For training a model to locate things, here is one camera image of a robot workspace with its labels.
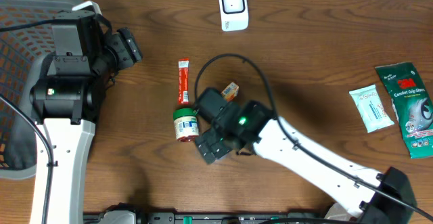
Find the green lid jar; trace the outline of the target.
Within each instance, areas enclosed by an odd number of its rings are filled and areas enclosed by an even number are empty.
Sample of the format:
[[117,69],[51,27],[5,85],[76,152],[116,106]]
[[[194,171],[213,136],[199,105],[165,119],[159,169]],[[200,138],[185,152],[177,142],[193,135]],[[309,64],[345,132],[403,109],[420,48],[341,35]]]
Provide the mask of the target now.
[[173,123],[177,141],[192,141],[199,135],[198,120],[191,108],[175,110],[173,112]]

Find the red box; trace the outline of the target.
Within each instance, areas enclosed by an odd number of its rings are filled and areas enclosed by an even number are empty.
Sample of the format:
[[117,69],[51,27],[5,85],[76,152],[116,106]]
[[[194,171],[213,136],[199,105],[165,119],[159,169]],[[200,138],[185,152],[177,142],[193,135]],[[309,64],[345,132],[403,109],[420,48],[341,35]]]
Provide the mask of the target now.
[[178,61],[179,69],[179,105],[189,103],[188,80],[189,80],[189,58],[181,58]]

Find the orange Kleenex tissue pack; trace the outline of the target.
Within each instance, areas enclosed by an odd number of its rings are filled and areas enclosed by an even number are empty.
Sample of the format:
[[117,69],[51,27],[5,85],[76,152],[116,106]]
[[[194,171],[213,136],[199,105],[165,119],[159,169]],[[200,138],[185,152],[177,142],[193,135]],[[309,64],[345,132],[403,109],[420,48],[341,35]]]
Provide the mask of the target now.
[[222,95],[223,99],[230,102],[231,100],[233,100],[237,97],[238,92],[239,92],[239,86],[236,83],[231,82],[229,85],[227,85],[223,89],[223,91],[221,92],[221,95]]

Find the green 3M gloves package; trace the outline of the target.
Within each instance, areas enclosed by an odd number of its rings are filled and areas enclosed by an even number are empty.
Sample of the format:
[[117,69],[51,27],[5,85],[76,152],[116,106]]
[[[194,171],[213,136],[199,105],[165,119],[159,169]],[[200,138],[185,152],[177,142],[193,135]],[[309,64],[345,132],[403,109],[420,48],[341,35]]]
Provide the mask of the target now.
[[432,156],[432,100],[411,62],[375,68],[392,102],[412,159]]

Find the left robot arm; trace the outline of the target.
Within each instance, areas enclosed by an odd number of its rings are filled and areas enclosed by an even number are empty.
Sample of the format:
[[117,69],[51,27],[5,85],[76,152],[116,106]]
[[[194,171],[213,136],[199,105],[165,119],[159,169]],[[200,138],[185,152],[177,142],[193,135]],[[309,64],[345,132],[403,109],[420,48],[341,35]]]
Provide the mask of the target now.
[[128,28],[101,14],[61,12],[51,21],[55,49],[30,89],[37,126],[31,223],[82,223],[85,171],[109,83],[143,55]]

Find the mint green wipes pack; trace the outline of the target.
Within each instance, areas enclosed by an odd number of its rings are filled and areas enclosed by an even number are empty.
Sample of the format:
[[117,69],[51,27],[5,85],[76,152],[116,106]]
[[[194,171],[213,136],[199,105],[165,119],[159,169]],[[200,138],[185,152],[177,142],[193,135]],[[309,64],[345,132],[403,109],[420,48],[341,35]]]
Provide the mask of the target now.
[[349,91],[368,133],[394,124],[385,112],[375,85]]

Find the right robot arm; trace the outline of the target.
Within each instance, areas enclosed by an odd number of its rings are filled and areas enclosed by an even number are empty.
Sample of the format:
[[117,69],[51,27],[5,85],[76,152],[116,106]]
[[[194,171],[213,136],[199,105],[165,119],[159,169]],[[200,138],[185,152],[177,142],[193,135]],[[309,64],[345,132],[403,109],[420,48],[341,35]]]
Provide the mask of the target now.
[[230,150],[247,149],[275,162],[330,196],[346,219],[358,223],[408,223],[417,207],[406,174],[351,162],[309,139],[260,102],[241,107],[224,99],[199,99],[210,129],[196,139],[208,164]]

